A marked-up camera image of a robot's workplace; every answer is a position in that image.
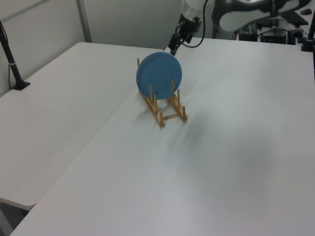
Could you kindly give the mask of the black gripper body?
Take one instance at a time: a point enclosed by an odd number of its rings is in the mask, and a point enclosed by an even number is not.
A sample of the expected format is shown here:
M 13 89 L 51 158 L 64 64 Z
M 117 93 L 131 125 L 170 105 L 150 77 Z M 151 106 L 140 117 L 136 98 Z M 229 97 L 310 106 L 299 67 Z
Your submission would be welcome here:
M 184 37 L 185 35 L 194 36 L 197 32 L 197 22 L 195 21 L 180 21 L 175 28 L 175 34 L 178 37 Z

